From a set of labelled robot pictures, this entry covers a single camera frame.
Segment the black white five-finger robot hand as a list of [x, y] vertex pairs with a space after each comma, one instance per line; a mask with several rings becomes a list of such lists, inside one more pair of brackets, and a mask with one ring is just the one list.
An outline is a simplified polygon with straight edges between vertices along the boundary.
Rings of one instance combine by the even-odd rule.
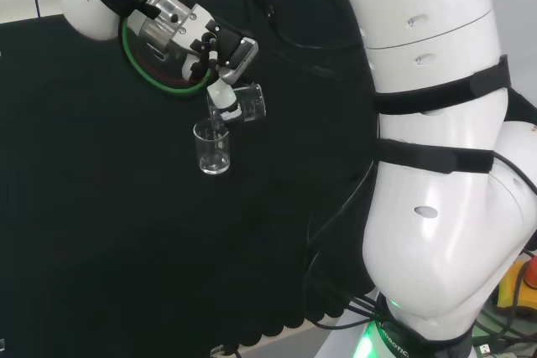
[[210, 118], [213, 121], [231, 122], [242, 115], [234, 90], [222, 79], [207, 87], [207, 95]]

